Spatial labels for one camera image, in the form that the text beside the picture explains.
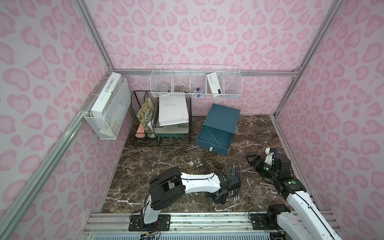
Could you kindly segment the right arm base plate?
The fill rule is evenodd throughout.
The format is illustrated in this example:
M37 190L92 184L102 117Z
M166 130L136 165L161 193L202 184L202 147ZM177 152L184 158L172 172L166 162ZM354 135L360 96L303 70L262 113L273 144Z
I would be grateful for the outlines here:
M267 214L249 213L248 218L251 221L255 231L279 231L277 227L267 223Z

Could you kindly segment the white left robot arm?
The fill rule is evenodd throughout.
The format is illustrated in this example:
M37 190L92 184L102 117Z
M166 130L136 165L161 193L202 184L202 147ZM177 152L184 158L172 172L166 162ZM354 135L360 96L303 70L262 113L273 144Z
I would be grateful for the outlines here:
M144 225L158 220L161 210L170 207L185 194L204 193L213 202L224 205L232 191L241 187L238 176L228 176L221 171L207 175L190 175L178 167L170 168L150 181L141 216Z

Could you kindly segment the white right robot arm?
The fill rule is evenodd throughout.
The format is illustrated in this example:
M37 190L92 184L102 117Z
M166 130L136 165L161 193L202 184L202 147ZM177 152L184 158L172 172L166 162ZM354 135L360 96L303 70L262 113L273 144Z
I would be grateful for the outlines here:
M280 152L270 152L263 159L259 155L246 156L249 165L264 178L273 182L275 189L294 209L301 222L285 204L270 205L261 221L275 230L283 230L292 240L340 240L311 199L305 186L296 179L291 160Z

